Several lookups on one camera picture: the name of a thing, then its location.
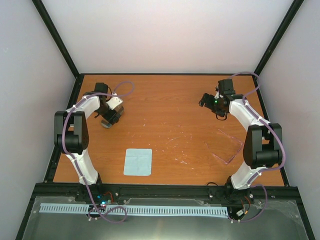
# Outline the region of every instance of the light blue cloth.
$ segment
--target light blue cloth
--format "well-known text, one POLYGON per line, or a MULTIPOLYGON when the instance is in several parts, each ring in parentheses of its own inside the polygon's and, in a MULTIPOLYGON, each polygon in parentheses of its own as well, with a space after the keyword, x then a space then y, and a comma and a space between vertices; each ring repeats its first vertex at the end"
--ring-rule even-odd
POLYGON ((127 176, 150 176, 152 149, 128 148, 125 152, 124 171, 127 176))

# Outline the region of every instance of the wooden table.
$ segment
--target wooden table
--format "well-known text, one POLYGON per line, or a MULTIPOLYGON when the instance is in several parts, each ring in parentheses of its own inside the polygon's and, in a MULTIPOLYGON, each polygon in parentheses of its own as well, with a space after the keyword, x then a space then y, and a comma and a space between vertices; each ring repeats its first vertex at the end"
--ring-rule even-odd
MULTIPOLYGON (((95 83, 104 82, 112 89, 130 80, 134 92, 124 97, 124 114, 112 128, 101 126, 100 117, 88 118, 89 155, 104 183, 223 185, 243 162, 242 143, 246 131, 231 115, 218 121, 208 108, 200 107, 204 93, 215 94, 221 75, 86 75, 79 93, 92 91, 95 83), (126 149, 152 149, 150 176, 124 175, 126 149)), ((251 76, 233 79, 234 89, 245 94, 254 89, 251 76)), ((130 84, 117 91, 127 93, 130 84)), ((256 93, 248 96, 262 115, 256 93)), ((78 182, 71 162, 61 155, 54 182, 78 182)), ((283 186, 280 171, 262 174, 255 183, 283 186)))

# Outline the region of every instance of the black metal frame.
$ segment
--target black metal frame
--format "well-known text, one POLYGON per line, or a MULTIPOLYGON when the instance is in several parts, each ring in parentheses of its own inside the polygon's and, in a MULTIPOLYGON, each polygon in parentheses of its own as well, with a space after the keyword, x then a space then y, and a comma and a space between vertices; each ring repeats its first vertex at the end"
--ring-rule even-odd
MULTIPOLYGON (((271 40, 268 48, 266 49, 263 57, 255 69, 256 74, 260 74, 275 50, 277 44, 284 35, 289 24, 293 20, 295 14, 299 10, 304 0, 294 0, 286 13, 283 21, 281 22, 278 30, 276 31, 273 39, 271 40)), ((85 74, 80 74, 66 49, 54 23, 52 22, 44 4, 41 0, 32 0, 34 6, 38 10, 44 24, 48 28, 52 38, 57 44, 61 54, 63 55, 66 63, 75 77, 75 83, 67 104, 67 108, 71 107, 76 103, 81 89, 81 85, 84 80, 85 74)), ((192 76, 214 76, 214 75, 230 75, 228 73, 87 73, 87 75, 192 75, 192 76)), ((257 86, 257 79, 253 78, 254 85, 257 86)), ((266 107, 264 105, 260 90, 257 91, 257 95, 262 107, 264 118, 268 119, 266 107)), ((20 240, 23 238, 25 228, 35 201, 36 197, 40 196, 57 196, 57 197, 75 197, 76 200, 90 202, 86 190, 83 185, 78 183, 54 183, 53 179, 56 173, 58 162, 60 159, 61 152, 55 147, 50 162, 44 177, 43 183, 37 183, 34 187, 30 202, 27 206, 24 218, 22 220, 20 229, 16 236, 16 239, 20 240)), ((303 202, 300 197, 300 193, 297 187, 289 185, 289 181, 285 172, 285 169, 281 169, 281 175, 284 186, 279 187, 266 187, 268 198, 279 199, 279 200, 294 200, 297 203, 304 227, 310 240, 315 239, 311 225, 309 223, 303 202)), ((173 198, 173 199, 196 199, 208 202, 211 204, 221 204, 226 207, 239 207, 240 203, 230 203, 221 197, 221 193, 224 191, 223 186, 194 186, 194 185, 134 185, 134 184, 102 184, 104 189, 114 194, 114 200, 121 203, 124 200, 130 198, 173 198)), ((265 193, 262 189, 252 188, 251 193, 256 199, 264 199, 265 193)))

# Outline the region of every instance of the white wall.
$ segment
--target white wall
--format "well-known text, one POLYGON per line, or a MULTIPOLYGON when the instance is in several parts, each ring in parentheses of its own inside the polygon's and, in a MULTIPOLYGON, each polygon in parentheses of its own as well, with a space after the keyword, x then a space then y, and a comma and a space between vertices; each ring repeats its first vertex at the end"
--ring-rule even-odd
POLYGON ((81 73, 253 71, 293 0, 44 0, 81 73))
POLYGON ((74 77, 31 0, 0 2, 0 239, 15 239, 74 77))
POLYGON ((262 96, 283 129, 285 170, 320 239, 320 1, 306 0, 262 71, 262 96))

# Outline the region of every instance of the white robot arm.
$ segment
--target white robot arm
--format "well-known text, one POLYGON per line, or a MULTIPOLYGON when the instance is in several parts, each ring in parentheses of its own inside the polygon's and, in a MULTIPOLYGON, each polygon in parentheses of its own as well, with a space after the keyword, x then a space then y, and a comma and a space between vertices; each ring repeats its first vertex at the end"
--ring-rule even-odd
POLYGON ((232 189, 244 190, 250 187, 264 169, 280 164, 282 160, 279 144, 260 120, 268 124, 280 139, 282 129, 279 124, 270 123, 261 117, 242 94, 236 94, 232 79, 218 81, 216 91, 215 96, 205 93, 199 105, 211 109, 218 120, 224 121, 228 114, 233 115, 247 131, 243 146, 244 162, 226 183, 232 189), (263 144, 263 139, 269 140, 269 143, 263 144))
MULTIPOLYGON (((85 96, 93 93, 107 93, 108 86, 104 83, 97 83, 93 92, 85 93, 85 96)), ((78 176, 79 182, 85 184, 78 169, 78 167, 85 177, 87 184, 95 184, 99 179, 99 174, 92 165, 91 159, 88 154, 89 133, 87 129, 86 119, 96 112, 103 117, 101 124, 105 128, 110 128, 113 124, 117 123, 122 115, 124 108, 120 105, 123 101, 119 97, 112 97, 108 101, 105 96, 92 96, 90 98, 82 98, 82 103, 72 112, 68 121, 67 130, 65 133, 65 147, 67 151, 72 153, 73 157, 69 154, 66 156, 71 160, 78 176)), ((66 111, 58 111, 54 115, 54 144, 64 152, 62 147, 62 130, 65 123, 66 115, 71 111, 72 107, 66 111)))

